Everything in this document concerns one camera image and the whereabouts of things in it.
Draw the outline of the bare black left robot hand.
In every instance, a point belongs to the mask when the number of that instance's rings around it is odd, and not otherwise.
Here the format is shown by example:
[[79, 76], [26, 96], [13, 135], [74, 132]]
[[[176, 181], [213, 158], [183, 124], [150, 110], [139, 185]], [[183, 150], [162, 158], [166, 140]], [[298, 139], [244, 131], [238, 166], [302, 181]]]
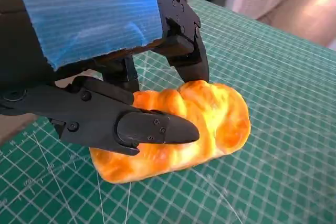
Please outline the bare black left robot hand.
[[133, 106], [133, 56], [208, 81], [200, 26], [186, 0], [1, 0], [1, 114], [44, 116], [63, 141], [126, 155], [195, 142], [181, 116]]

